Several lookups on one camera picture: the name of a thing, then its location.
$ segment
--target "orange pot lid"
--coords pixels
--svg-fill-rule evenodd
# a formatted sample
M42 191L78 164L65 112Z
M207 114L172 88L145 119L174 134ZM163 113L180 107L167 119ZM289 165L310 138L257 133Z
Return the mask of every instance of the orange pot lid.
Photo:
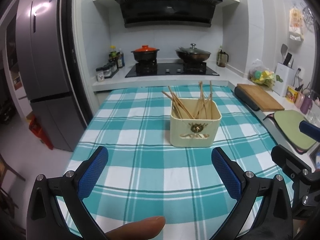
M156 48L149 47L149 45L142 45L141 48L136 49L134 52L142 52L142 51L155 51Z

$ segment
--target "range hood vent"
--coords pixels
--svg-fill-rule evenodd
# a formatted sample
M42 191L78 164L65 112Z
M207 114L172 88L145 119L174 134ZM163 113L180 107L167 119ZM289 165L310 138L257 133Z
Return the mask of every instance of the range hood vent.
M115 0L124 26L195 25L211 27L216 5L222 0Z

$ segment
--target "wooden cutting board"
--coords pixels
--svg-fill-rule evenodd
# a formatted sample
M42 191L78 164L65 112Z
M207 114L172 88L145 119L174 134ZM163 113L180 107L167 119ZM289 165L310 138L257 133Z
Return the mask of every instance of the wooden cutting board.
M250 99L256 103L263 112L273 112L284 110L271 95L265 92L257 85L238 84L238 87L244 91Z

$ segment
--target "floor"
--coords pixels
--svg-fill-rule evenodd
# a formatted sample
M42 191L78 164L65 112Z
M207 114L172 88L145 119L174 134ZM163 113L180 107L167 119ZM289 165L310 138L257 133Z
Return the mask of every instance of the floor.
M2 188L19 206L16 209L17 224L26 228L28 203L36 176L47 178L63 174L71 158L71 152L50 150L28 129L27 123L16 114L8 125L0 124L0 153L4 160L26 181L7 171Z

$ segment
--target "tablecloth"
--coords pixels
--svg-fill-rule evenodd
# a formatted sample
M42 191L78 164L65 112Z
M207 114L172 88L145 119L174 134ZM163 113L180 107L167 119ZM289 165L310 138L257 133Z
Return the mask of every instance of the tablecloth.
M84 199L105 232L151 216L165 216L156 239L207 240L231 212L231 199L211 163L221 147L244 171L273 178L281 174L293 199L291 180L271 160L275 141L257 117L228 87L213 87L222 114L210 148L176 148L170 144L170 100L167 87L114 90L83 134L66 169L75 170L99 145L109 160L91 195ZM180 98L199 97L199 87L175 86ZM204 86L206 96L210 87ZM242 232L257 214L258 198ZM79 234L62 198L58 199L70 230Z

